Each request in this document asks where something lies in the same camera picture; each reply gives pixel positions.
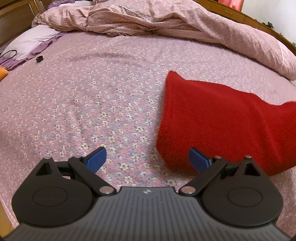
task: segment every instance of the wooden floor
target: wooden floor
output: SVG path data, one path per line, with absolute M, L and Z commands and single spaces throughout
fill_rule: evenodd
M 0 236 L 5 237 L 12 231 L 12 225 L 0 203 Z

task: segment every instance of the pink curtain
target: pink curtain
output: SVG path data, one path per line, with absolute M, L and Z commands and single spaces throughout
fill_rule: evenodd
M 219 2 L 240 11 L 242 0 L 219 0 Z

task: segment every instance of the crumpled comforter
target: crumpled comforter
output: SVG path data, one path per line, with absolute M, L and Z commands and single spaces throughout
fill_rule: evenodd
M 159 34 L 221 44 L 296 79 L 296 56 L 273 36 L 207 11 L 192 0 L 93 0 L 93 6 L 62 6 L 36 15 L 32 26 L 118 35 Z

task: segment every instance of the blue object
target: blue object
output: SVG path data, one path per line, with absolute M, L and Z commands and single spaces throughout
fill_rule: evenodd
M 104 165 L 107 158 L 107 151 L 105 148 L 100 149 L 97 153 L 86 160 L 85 165 L 93 173 L 96 173 L 102 165 Z
M 189 150 L 189 162 L 199 174 L 203 173 L 211 165 L 208 159 L 193 148 Z

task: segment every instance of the black cord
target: black cord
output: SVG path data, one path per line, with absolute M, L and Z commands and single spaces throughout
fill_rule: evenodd
M 17 51 L 16 51 L 15 49 L 12 49 L 12 50 L 9 50 L 9 51 L 7 51 L 6 53 L 2 54 L 2 55 L 0 56 L 0 58 L 3 57 L 3 55 L 5 55 L 5 54 L 7 54 L 7 53 L 9 53 L 9 52 L 12 52 L 12 51 L 15 51 L 15 54 L 14 54 L 12 57 L 10 57 L 10 58 L 4 60 L 4 61 L 3 61 L 2 63 L 0 63 L 0 64 L 5 63 L 7 60 L 10 60 L 11 58 L 13 58 L 14 56 L 17 55 Z

